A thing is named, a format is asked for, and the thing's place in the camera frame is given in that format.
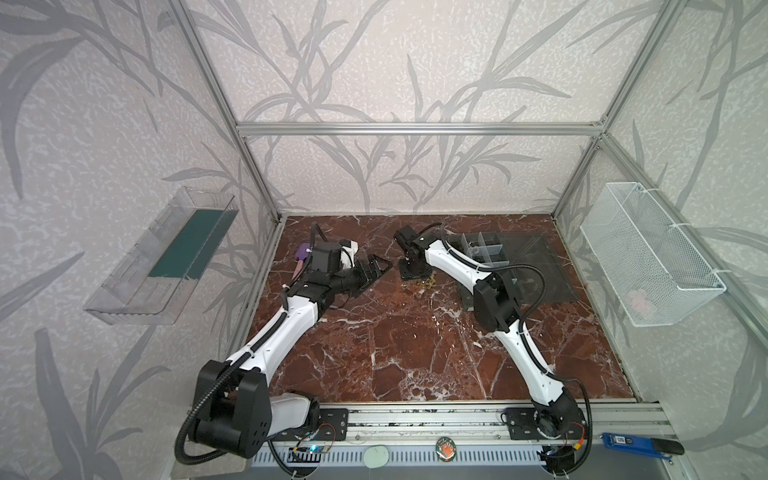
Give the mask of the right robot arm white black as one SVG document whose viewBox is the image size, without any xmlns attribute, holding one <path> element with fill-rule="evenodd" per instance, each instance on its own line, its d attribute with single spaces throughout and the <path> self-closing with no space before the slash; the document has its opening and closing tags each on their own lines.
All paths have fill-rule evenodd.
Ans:
<svg viewBox="0 0 768 480">
<path fill-rule="evenodd" d="M 395 241 L 404 254 L 398 264 L 402 279 L 425 278 L 438 269 L 472 294 L 475 321 L 501 342 L 527 385 L 537 430 L 546 438 L 563 436 L 571 423 L 579 419 L 579 407 L 565 386 L 567 381 L 545 364 L 526 325 L 528 315 L 543 298 L 538 297 L 524 311 L 514 275 L 516 269 L 531 270 L 537 275 L 542 272 L 527 264 L 481 263 L 447 240 L 433 233 L 417 233 L 409 227 L 398 230 Z"/>
</svg>

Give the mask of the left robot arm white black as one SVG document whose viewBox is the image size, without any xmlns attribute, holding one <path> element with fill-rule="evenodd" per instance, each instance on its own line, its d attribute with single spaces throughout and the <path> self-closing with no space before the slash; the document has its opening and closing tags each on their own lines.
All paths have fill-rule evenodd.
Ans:
<svg viewBox="0 0 768 480">
<path fill-rule="evenodd" d="M 226 454 L 253 457 L 276 434 L 312 426 L 313 400 L 272 396 L 270 382 L 287 354 L 339 294 L 356 297 L 393 268 L 375 254 L 319 269 L 305 268 L 282 292 L 282 304 L 248 343 L 198 374 L 194 401 L 174 443 L 176 460 L 199 465 Z"/>
</svg>

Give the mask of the purple pink spatula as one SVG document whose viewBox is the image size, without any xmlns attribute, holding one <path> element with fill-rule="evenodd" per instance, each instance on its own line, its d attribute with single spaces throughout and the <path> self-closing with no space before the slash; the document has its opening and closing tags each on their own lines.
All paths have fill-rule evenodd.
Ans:
<svg viewBox="0 0 768 480">
<path fill-rule="evenodd" d="M 302 275 L 302 272 L 305 270 L 305 268 L 309 265 L 311 253 L 312 247 L 308 242 L 304 242 L 299 245 L 295 253 L 296 266 L 292 275 L 293 280 L 297 280 Z"/>
</svg>

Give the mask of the round red sticker button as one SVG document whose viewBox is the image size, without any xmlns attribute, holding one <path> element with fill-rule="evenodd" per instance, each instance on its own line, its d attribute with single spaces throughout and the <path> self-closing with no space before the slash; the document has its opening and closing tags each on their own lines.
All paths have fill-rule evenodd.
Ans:
<svg viewBox="0 0 768 480">
<path fill-rule="evenodd" d="M 449 437 L 440 437 L 435 444 L 435 452 L 441 462 L 452 462 L 457 454 L 455 442 Z"/>
</svg>

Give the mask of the blue black handheld tool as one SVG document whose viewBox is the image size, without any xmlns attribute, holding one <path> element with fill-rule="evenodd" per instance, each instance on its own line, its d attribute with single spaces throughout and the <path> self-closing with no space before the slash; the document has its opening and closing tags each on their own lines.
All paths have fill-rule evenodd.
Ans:
<svg viewBox="0 0 768 480">
<path fill-rule="evenodd" d="M 671 459 L 685 454 L 684 446 L 675 440 L 616 433 L 603 433 L 600 438 L 605 448 L 649 458 Z"/>
</svg>

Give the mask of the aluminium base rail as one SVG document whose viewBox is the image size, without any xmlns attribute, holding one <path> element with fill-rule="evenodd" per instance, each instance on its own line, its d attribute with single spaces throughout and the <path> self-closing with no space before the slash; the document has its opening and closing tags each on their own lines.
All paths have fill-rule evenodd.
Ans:
<svg viewBox="0 0 768 480">
<path fill-rule="evenodd" d="M 281 433 L 277 455 L 266 445 L 246 458 L 227 455 L 198 466 L 174 465 L 172 478 L 185 479 L 274 467 L 361 467 L 370 450 L 387 453 L 389 467 L 442 467 L 437 443 L 442 438 L 457 448 L 448 466 L 539 466 L 545 448 L 575 444 L 582 429 L 571 426 L 558 439 L 544 437 L 533 424 L 533 408 L 523 401 L 451 401 L 325 403 L 320 429 L 309 439 Z"/>
</svg>

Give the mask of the clear wall tray green mat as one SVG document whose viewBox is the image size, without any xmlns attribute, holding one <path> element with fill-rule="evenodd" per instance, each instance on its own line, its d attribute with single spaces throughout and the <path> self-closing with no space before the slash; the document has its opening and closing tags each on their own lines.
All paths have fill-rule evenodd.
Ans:
<svg viewBox="0 0 768 480">
<path fill-rule="evenodd" d="M 179 188 L 84 311 L 109 325 L 174 324 L 238 213 L 233 194 Z"/>
</svg>

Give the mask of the aluminium frame post left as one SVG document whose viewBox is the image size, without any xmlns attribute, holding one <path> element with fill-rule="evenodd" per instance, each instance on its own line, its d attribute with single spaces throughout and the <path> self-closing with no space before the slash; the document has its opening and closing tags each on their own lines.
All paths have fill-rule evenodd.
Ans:
<svg viewBox="0 0 768 480">
<path fill-rule="evenodd" d="M 261 198 L 265 202 L 270 217 L 274 221 L 279 222 L 281 220 L 281 214 L 277 204 L 261 175 L 253 155 L 237 130 L 237 121 L 228 105 L 222 87 L 216 78 L 212 64 L 206 55 L 203 42 L 196 32 L 191 11 L 188 9 L 185 2 L 181 0 L 170 0 L 169 7 L 175 22 L 178 25 L 181 36 L 186 42 L 192 59 L 224 122 L 225 132 L 232 140 L 235 150 L 244 162 L 251 179 L 254 181 Z"/>
</svg>

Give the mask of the aluminium frame post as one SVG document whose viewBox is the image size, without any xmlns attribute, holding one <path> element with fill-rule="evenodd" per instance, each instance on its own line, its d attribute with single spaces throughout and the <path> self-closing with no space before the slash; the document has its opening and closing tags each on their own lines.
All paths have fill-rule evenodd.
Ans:
<svg viewBox="0 0 768 480">
<path fill-rule="evenodd" d="M 563 194 L 554 207 L 551 214 L 553 219 L 557 219 L 563 213 L 566 204 L 575 194 L 581 179 L 587 173 L 590 163 L 596 155 L 599 141 L 611 132 L 613 124 L 638 86 L 654 56 L 658 53 L 673 29 L 685 5 L 686 1 L 684 0 L 667 0 L 661 4 L 656 19 L 651 24 L 649 32 L 601 118 L 599 132 L 590 136 L 586 150 L 583 152 L 576 169 L 566 184 Z"/>
<path fill-rule="evenodd" d="M 206 55 L 203 42 L 196 32 L 191 11 L 188 9 L 185 2 L 181 0 L 170 0 L 169 7 L 175 22 L 178 25 L 181 36 L 186 42 L 192 59 L 224 122 L 225 132 L 232 140 L 235 150 L 244 162 L 251 179 L 254 181 L 261 198 L 265 202 L 270 217 L 274 221 L 279 222 L 281 220 L 281 214 L 277 204 L 261 175 L 253 155 L 237 130 L 237 121 L 228 105 L 222 87 L 216 78 L 212 64 Z"/>
</svg>

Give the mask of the aluminium frame post right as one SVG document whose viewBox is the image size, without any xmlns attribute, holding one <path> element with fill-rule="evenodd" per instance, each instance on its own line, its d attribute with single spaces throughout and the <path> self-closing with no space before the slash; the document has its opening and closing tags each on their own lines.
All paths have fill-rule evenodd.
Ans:
<svg viewBox="0 0 768 480">
<path fill-rule="evenodd" d="M 599 132 L 590 136 L 586 150 L 583 152 L 576 169 L 566 184 L 563 194 L 554 207 L 551 214 L 553 219 L 557 219 L 563 213 L 566 204 L 575 194 L 581 179 L 587 173 L 590 163 L 596 155 L 599 141 L 611 132 L 613 124 L 638 86 L 654 56 L 658 53 L 673 29 L 685 5 L 686 1 L 684 0 L 667 0 L 661 4 L 656 19 L 651 24 L 649 32 L 601 118 Z"/>
</svg>

